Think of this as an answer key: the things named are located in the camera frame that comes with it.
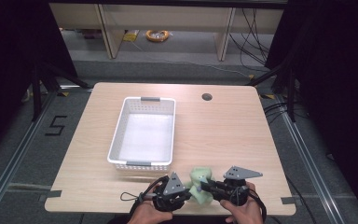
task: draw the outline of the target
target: wooden table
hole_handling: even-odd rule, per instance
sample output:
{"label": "wooden table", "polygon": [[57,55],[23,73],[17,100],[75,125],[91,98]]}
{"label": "wooden table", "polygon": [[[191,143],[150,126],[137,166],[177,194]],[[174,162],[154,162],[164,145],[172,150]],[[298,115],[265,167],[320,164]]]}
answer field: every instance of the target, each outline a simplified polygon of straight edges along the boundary
{"label": "wooden table", "polygon": [[[210,93],[211,101],[202,99]],[[129,213],[132,202],[122,202],[124,191],[139,194],[165,174],[142,175],[118,171],[107,161],[120,109],[127,96],[170,97],[176,100],[176,119],[171,170],[182,182],[190,181],[194,167],[210,167],[223,181],[232,166],[263,173],[248,179],[265,203],[268,214],[291,216],[291,197],[257,92],[253,87],[98,83],[79,121],[62,167],[52,186],[60,197],[48,198],[50,212]],[[175,214],[226,215],[217,201],[198,205],[194,200]]]}

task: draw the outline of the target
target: basket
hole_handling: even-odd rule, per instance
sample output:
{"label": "basket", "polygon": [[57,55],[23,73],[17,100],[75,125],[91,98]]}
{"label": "basket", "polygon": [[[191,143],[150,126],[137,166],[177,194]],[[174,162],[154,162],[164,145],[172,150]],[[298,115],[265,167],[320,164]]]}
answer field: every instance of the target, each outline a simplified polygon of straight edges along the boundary
{"label": "basket", "polygon": [[176,102],[171,98],[124,99],[107,159],[118,170],[170,169]]}

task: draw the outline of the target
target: human hand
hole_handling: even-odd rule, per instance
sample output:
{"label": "human hand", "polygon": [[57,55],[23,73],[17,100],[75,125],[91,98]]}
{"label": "human hand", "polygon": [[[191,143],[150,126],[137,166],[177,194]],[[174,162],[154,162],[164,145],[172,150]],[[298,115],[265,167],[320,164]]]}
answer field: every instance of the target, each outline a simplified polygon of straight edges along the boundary
{"label": "human hand", "polygon": [[[255,185],[247,182],[246,186],[255,191]],[[227,200],[221,200],[220,204],[226,208],[232,215],[226,218],[226,223],[236,221],[238,224],[260,224],[263,223],[260,206],[255,199],[248,197],[246,204],[235,206]]]}
{"label": "human hand", "polygon": [[152,201],[144,201],[138,205],[128,224],[157,224],[172,219],[172,212],[160,212]]}

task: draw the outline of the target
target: green toy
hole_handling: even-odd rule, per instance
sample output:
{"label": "green toy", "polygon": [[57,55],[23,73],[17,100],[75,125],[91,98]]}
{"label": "green toy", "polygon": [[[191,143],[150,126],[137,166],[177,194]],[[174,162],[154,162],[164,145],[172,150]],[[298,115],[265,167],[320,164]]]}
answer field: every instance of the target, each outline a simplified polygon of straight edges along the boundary
{"label": "green toy", "polygon": [[199,204],[210,203],[213,195],[201,189],[200,181],[207,183],[206,179],[212,179],[212,170],[209,167],[195,167],[190,173],[191,183],[189,183],[190,193]]}

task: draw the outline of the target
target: basket handle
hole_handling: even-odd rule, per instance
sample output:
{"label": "basket handle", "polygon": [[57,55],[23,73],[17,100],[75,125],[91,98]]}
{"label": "basket handle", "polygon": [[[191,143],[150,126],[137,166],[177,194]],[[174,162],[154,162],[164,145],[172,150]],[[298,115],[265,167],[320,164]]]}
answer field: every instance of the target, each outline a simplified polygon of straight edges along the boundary
{"label": "basket handle", "polygon": [[159,99],[159,97],[145,97],[145,96],[142,96],[141,101],[159,102],[160,99]]}
{"label": "basket handle", "polygon": [[149,161],[127,161],[126,165],[130,166],[152,166],[152,163]]}

